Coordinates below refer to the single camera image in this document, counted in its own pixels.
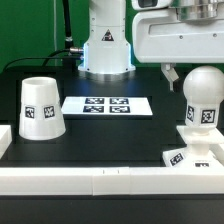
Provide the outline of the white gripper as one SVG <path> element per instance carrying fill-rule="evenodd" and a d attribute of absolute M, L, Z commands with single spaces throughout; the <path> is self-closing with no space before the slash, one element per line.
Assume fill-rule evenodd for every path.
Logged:
<path fill-rule="evenodd" d="M 179 79 L 173 63 L 224 62 L 224 0 L 131 0 L 135 57 L 162 63 L 174 90 Z"/>

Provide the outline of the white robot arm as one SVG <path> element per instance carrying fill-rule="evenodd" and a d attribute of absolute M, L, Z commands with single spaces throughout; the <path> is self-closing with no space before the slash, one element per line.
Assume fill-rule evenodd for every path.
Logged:
<path fill-rule="evenodd" d="M 159 63 L 170 83 L 177 63 L 224 63 L 224 0 L 131 0 L 137 11 L 125 38 L 126 0 L 90 0 L 90 36 L 79 69 L 102 79 L 133 71 L 131 58 Z"/>

